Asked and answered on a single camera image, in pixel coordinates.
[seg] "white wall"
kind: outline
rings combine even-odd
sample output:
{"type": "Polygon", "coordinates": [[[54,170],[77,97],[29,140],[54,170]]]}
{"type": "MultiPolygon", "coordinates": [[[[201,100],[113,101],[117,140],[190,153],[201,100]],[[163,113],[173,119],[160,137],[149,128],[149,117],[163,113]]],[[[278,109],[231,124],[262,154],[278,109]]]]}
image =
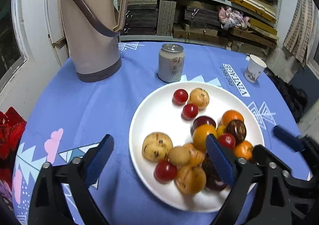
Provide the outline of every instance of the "white wall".
{"type": "Polygon", "coordinates": [[[267,66],[286,82],[292,79],[300,67],[300,64],[290,53],[282,51],[283,42],[295,13],[297,1],[298,0],[282,0],[277,25],[279,41],[277,48],[266,58],[267,66]]]}
{"type": "Polygon", "coordinates": [[[47,36],[44,0],[21,0],[21,4],[29,59],[1,91],[0,110],[5,112],[13,106],[27,120],[41,92],[60,67],[47,36]]]}

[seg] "can lid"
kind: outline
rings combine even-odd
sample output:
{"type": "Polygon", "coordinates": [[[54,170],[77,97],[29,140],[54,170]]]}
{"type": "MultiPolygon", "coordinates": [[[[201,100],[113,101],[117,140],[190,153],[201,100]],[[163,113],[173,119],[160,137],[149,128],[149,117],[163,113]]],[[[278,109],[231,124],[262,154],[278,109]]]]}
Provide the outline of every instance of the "can lid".
{"type": "Polygon", "coordinates": [[[168,52],[183,52],[184,48],[181,45],[178,44],[172,44],[172,43],[168,43],[168,44],[163,44],[162,45],[162,49],[168,52]]]}

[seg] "screw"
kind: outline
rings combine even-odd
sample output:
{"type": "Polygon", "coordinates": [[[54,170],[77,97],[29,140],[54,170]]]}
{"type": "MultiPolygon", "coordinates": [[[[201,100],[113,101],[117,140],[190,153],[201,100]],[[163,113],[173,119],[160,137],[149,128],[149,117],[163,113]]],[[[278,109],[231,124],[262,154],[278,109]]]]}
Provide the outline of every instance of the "screw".
{"type": "Polygon", "coordinates": [[[43,168],[48,168],[50,165],[51,165],[50,162],[45,162],[45,163],[42,165],[42,167],[43,167],[43,168]]]}
{"type": "Polygon", "coordinates": [[[81,162],[81,158],[73,158],[73,159],[72,159],[72,164],[77,165],[77,164],[79,164],[80,162],[81,162]]]}
{"type": "Polygon", "coordinates": [[[290,176],[289,172],[287,170],[283,170],[282,174],[284,177],[288,178],[290,176]]]}
{"type": "Polygon", "coordinates": [[[238,163],[243,164],[243,165],[247,163],[246,158],[237,158],[237,161],[238,161],[238,163]]]}
{"type": "Polygon", "coordinates": [[[270,166],[271,168],[273,168],[273,169],[275,169],[275,168],[277,167],[276,163],[274,163],[274,162],[270,162],[270,163],[269,163],[269,166],[270,166]]]}

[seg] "blue gripper pad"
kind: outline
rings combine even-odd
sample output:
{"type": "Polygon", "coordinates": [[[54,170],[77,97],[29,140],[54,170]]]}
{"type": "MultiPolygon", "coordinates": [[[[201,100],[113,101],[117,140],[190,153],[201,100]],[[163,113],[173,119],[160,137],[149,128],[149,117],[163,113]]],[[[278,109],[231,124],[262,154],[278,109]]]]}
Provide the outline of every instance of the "blue gripper pad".
{"type": "Polygon", "coordinates": [[[84,183],[87,187],[95,184],[114,149],[114,138],[107,134],[98,145],[98,151],[87,166],[84,183]]]}
{"type": "Polygon", "coordinates": [[[233,165],[229,162],[229,160],[221,150],[220,145],[214,138],[214,136],[207,136],[206,149],[221,180],[224,183],[228,184],[230,187],[235,185],[236,178],[233,170],[233,165]]]}
{"type": "Polygon", "coordinates": [[[287,146],[292,148],[294,151],[301,152],[304,149],[304,146],[301,143],[301,141],[295,136],[293,136],[292,134],[290,134],[281,126],[279,125],[275,126],[272,132],[277,139],[281,140],[283,143],[285,143],[287,146]]]}

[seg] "red cloth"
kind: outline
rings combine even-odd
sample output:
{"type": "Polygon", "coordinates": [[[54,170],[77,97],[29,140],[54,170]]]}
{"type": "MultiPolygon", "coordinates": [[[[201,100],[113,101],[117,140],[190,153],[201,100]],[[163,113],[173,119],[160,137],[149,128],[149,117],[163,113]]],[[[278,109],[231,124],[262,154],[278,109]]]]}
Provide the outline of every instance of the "red cloth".
{"type": "Polygon", "coordinates": [[[16,150],[27,122],[10,107],[5,114],[0,112],[0,180],[12,186],[12,171],[16,150]]]}

